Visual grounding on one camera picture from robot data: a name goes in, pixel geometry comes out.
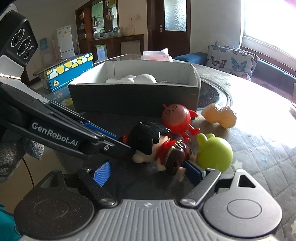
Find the grey gloved left hand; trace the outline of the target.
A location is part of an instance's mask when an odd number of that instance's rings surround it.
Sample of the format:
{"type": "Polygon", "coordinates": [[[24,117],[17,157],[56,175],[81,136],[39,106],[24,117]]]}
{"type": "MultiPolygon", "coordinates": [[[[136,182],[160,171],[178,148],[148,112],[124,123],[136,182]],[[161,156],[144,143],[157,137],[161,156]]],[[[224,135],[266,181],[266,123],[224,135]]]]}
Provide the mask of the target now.
{"type": "Polygon", "coordinates": [[[25,154],[41,160],[43,153],[44,145],[28,138],[22,138],[17,142],[1,143],[1,183],[6,182],[11,177],[25,154]]]}

